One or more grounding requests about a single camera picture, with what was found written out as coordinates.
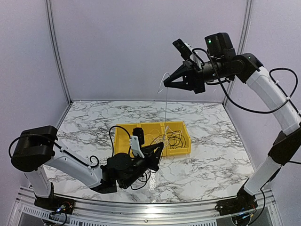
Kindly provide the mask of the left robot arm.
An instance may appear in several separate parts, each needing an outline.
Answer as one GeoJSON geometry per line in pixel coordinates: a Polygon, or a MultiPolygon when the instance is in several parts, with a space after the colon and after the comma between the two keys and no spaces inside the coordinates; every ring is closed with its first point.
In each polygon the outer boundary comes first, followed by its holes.
{"type": "Polygon", "coordinates": [[[44,166],[68,174],[94,192],[112,194],[128,189],[148,170],[157,172],[163,148],[163,142],[145,146],[142,128],[135,128],[127,153],[114,154],[105,165],[93,164],[60,143],[57,128],[43,126],[24,130],[11,142],[8,154],[12,165],[30,181],[36,200],[54,210],[60,202],[44,166]]]}

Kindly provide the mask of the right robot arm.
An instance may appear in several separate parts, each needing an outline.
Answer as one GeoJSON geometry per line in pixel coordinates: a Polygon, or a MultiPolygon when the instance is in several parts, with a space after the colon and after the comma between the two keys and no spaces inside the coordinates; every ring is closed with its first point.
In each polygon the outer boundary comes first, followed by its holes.
{"type": "Polygon", "coordinates": [[[164,80],[167,88],[205,92],[206,84],[223,85],[238,78],[253,90],[278,121],[281,131],[273,143],[266,160],[242,185],[236,198],[218,203],[222,210],[234,207],[243,211],[254,203],[255,194],[285,166],[301,146],[301,114],[278,85],[264,65],[250,53],[238,55],[229,35],[225,32],[205,37],[207,48],[204,53],[208,61],[197,55],[197,49],[181,39],[173,42],[183,58],[182,65],[164,80]]]}

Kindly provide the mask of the yellow bin middle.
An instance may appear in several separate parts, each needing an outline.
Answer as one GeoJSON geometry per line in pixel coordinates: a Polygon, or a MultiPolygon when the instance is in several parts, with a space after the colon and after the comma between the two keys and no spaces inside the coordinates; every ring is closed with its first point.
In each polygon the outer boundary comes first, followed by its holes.
{"type": "Polygon", "coordinates": [[[144,131],[145,145],[152,145],[163,142],[164,148],[162,156],[166,156],[166,148],[168,145],[167,136],[163,122],[140,123],[140,128],[144,131]]]}

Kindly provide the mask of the yellow bin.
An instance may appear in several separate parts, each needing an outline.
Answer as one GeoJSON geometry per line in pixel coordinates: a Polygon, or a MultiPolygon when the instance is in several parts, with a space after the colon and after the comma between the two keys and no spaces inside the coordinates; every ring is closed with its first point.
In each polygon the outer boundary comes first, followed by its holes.
{"type": "Polygon", "coordinates": [[[134,128],[140,127],[139,123],[132,124],[118,124],[119,127],[115,127],[114,133],[114,154],[128,153],[130,147],[129,135],[132,135],[134,128]]]}
{"type": "Polygon", "coordinates": [[[164,122],[168,145],[166,157],[191,153],[191,138],[183,121],[164,122]]]}
{"type": "Polygon", "coordinates": [[[166,148],[168,145],[167,136],[163,122],[140,123],[140,128],[144,131],[145,145],[152,145],[163,142],[164,148],[162,156],[166,156],[166,148]]]}

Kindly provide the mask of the yellow bin right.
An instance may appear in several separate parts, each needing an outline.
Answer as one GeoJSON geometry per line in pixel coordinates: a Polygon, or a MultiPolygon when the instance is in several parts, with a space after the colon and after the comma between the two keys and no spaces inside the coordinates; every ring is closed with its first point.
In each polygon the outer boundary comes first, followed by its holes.
{"type": "Polygon", "coordinates": [[[166,157],[191,153],[191,138],[183,121],[164,122],[168,145],[166,157]]]}

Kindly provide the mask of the yellow bin left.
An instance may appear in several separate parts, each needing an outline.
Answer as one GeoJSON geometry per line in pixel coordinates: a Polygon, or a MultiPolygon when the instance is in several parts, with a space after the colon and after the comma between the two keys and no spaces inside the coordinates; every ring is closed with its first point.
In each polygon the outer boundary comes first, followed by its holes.
{"type": "Polygon", "coordinates": [[[114,133],[114,154],[128,153],[130,147],[129,135],[132,135],[134,128],[140,127],[139,123],[132,124],[118,124],[119,127],[115,127],[114,133]]]}

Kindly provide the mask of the right aluminium frame post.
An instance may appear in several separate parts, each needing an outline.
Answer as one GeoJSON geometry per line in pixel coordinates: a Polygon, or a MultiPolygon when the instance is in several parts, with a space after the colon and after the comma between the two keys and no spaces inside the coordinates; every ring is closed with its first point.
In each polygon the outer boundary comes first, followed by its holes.
{"type": "MultiPolygon", "coordinates": [[[[240,34],[239,44],[238,44],[238,49],[237,49],[238,54],[242,54],[246,47],[247,37],[248,37],[249,29],[250,29],[252,9],[253,9],[253,0],[247,0],[246,7],[245,7],[245,13],[244,13],[243,27],[242,27],[242,31],[240,34]]],[[[227,93],[229,96],[231,95],[234,85],[235,85],[235,79],[234,79],[234,81],[231,81],[227,87],[227,93]]],[[[222,105],[224,107],[226,107],[228,105],[227,97],[224,98],[222,105]]]]}

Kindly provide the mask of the aluminium frame post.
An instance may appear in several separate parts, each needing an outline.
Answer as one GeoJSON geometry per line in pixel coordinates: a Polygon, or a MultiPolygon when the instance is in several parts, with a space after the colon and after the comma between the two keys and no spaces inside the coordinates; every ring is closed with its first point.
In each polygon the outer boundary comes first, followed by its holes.
{"type": "MultiPolygon", "coordinates": [[[[238,49],[237,49],[238,54],[242,54],[246,47],[247,37],[248,37],[249,29],[250,29],[252,9],[253,9],[253,0],[247,0],[246,7],[245,7],[245,13],[244,13],[243,27],[242,27],[242,31],[240,34],[239,44],[238,44],[238,49]]],[[[231,95],[234,85],[235,85],[235,79],[234,79],[234,81],[231,81],[227,87],[227,93],[229,96],[231,95]]],[[[224,98],[222,105],[224,107],[226,107],[228,105],[227,97],[224,98]]]]}
{"type": "Polygon", "coordinates": [[[71,105],[72,99],[71,99],[70,91],[69,91],[69,88],[67,85],[67,79],[65,76],[63,63],[62,63],[62,59],[61,59],[60,51],[59,51],[59,45],[58,45],[58,41],[57,41],[52,1],[45,0],[45,6],[46,6],[46,17],[47,17],[47,21],[48,21],[50,41],[51,41],[51,46],[52,46],[52,50],[54,53],[54,59],[55,59],[55,64],[56,64],[59,80],[60,80],[60,83],[61,83],[61,86],[63,89],[63,94],[66,99],[66,102],[69,105],[71,105]]]}

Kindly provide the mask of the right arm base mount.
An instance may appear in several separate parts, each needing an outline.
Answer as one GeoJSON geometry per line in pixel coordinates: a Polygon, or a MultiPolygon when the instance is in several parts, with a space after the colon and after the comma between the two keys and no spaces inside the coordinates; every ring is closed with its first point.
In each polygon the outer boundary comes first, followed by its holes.
{"type": "Polygon", "coordinates": [[[250,202],[240,201],[238,198],[220,200],[216,203],[215,210],[220,216],[230,215],[235,226],[248,226],[257,212],[256,199],[250,202]]]}

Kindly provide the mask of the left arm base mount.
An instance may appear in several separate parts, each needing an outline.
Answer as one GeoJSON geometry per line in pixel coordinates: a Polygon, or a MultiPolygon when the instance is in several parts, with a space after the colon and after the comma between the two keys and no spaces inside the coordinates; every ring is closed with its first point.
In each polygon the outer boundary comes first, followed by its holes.
{"type": "Polygon", "coordinates": [[[51,219],[51,217],[54,217],[55,215],[62,215],[63,220],[58,220],[56,223],[51,223],[50,221],[44,221],[44,224],[47,226],[64,226],[67,223],[68,220],[68,214],[73,213],[75,200],[69,199],[69,198],[63,198],[59,196],[54,196],[54,198],[39,198],[37,197],[34,205],[46,210],[50,210],[50,216],[48,217],[51,219]]]}

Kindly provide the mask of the left aluminium frame post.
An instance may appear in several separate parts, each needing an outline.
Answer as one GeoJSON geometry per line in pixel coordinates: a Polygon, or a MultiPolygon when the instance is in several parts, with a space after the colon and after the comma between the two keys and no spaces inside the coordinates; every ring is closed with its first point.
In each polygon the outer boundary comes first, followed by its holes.
{"type": "Polygon", "coordinates": [[[56,64],[59,80],[60,80],[60,83],[61,83],[61,86],[63,89],[63,94],[66,99],[66,102],[69,105],[71,105],[72,99],[71,99],[70,91],[69,91],[69,88],[67,85],[67,79],[65,76],[63,63],[62,63],[62,59],[61,59],[60,51],[59,51],[59,45],[58,45],[58,41],[57,41],[52,1],[45,0],[45,6],[46,6],[46,17],[47,17],[47,21],[48,21],[50,41],[51,41],[51,46],[52,46],[52,50],[54,53],[54,59],[55,59],[55,64],[56,64]]]}

